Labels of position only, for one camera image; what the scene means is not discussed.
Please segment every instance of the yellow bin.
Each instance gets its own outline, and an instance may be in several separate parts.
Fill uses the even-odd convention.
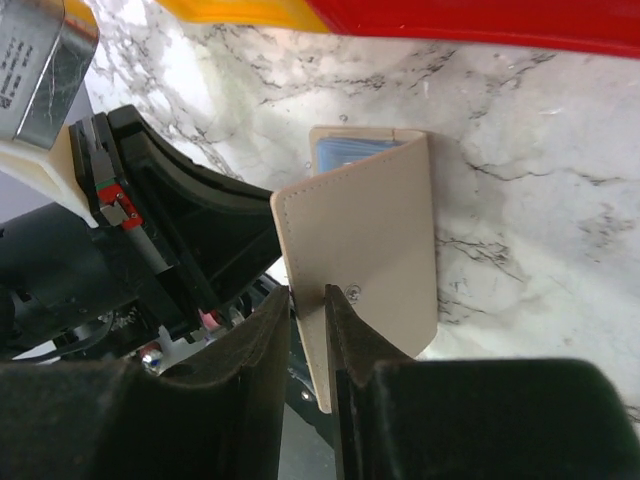
[[[178,18],[196,23],[240,23],[326,33],[304,0],[158,0]]]

